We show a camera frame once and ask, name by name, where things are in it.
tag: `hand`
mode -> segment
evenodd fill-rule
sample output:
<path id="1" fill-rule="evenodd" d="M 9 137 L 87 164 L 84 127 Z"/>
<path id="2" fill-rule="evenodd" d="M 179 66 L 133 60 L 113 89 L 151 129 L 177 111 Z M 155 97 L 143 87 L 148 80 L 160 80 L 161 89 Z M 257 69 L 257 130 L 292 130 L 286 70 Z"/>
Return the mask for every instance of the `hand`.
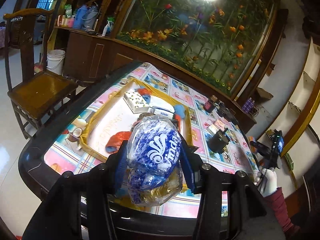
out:
<path id="1" fill-rule="evenodd" d="M 262 171 L 259 171 L 258 178 L 254 184 L 258 185 L 258 189 L 263 197 L 270 196 L 277 191 L 277 174 L 274 169 L 262 169 Z"/>

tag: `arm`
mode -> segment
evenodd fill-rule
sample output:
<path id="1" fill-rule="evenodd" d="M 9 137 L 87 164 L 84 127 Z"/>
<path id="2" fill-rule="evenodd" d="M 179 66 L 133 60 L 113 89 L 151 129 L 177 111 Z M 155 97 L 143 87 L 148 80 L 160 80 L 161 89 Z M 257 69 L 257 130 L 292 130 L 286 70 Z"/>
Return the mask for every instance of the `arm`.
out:
<path id="1" fill-rule="evenodd" d="M 277 188 L 277 175 L 274 170 L 263 169 L 262 174 L 266 176 L 264 184 L 261 187 L 260 193 L 264 197 L 267 205 L 274 211 L 275 216 L 285 233 L 286 239 L 289 239 L 300 227 L 291 223 L 288 217 L 287 205 L 284 201 L 282 188 Z"/>

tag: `tray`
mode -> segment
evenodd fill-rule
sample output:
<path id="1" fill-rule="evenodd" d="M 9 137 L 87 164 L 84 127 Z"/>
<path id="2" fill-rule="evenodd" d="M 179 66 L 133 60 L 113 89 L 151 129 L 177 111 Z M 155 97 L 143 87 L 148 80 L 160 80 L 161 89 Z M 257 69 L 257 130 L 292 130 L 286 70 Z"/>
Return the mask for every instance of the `tray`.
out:
<path id="1" fill-rule="evenodd" d="M 109 153 L 105 150 L 105 145 L 110 137 L 120 131 L 130 131 L 132 124 L 137 120 L 141 113 L 134 114 L 123 100 L 123 95 L 130 89 L 145 87 L 151 91 L 152 96 L 162 98 L 167 103 L 181 105 L 181 103 L 166 93 L 134 78 L 119 90 L 109 101 L 92 116 L 86 128 L 80 136 L 80 145 L 84 151 L 93 157 L 105 162 Z M 185 108 L 185 119 L 181 120 L 180 133 L 185 138 L 188 145 L 192 145 L 191 120 L 188 107 Z"/>

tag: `chair seat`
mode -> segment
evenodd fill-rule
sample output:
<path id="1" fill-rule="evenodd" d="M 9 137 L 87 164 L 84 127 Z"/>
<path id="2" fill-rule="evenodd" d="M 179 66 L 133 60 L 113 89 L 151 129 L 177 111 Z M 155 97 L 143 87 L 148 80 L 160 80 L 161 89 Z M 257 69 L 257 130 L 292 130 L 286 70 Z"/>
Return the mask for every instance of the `chair seat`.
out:
<path id="1" fill-rule="evenodd" d="M 15 86 L 8 96 L 26 114 L 40 120 L 77 87 L 75 82 L 46 70 L 34 75 L 30 81 Z"/>

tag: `floral tablecloth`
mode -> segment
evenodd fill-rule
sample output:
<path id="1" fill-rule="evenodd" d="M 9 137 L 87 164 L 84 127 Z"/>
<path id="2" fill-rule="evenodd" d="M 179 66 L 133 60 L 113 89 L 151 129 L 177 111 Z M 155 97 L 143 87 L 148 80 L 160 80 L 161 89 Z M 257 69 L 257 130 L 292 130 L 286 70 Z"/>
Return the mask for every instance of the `floral tablecloth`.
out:
<path id="1" fill-rule="evenodd" d="M 213 115 L 204 111 L 203 105 L 207 101 L 205 96 L 179 81 L 170 78 L 150 63 L 143 63 L 128 76 L 115 83 L 92 102 L 86 110 L 80 113 L 78 119 L 88 122 L 91 116 L 97 112 L 111 96 L 127 84 L 129 77 L 142 80 L 156 89 L 164 91 L 189 107 L 193 145 L 199 147 L 196 153 L 200 155 L 205 163 L 210 163 L 219 171 L 232 174 L 238 170 L 242 170 L 254 179 L 258 168 L 254 162 L 249 146 L 238 127 L 224 118 L 219 117 L 215 111 Z M 227 134 L 231 138 L 231 142 L 227 146 L 227 151 L 223 154 L 213 153 L 207 146 L 207 140 L 212 137 L 212 135 L 207 132 L 207 127 L 217 119 L 220 119 L 225 124 L 225 127 L 229 128 Z M 74 174 L 87 172 L 101 163 L 101 161 L 84 152 L 84 150 L 79 147 L 78 141 L 72 134 L 79 126 L 81 126 L 79 122 L 70 124 L 44 155 L 45 163 L 60 174 L 65 171 L 72 171 Z M 148 209 L 148 212 L 171 217 L 196 218 L 199 203 L 200 195 L 193 195 L 190 190 L 187 190 L 161 206 Z M 223 192 L 221 216 L 227 215 L 227 192 Z"/>

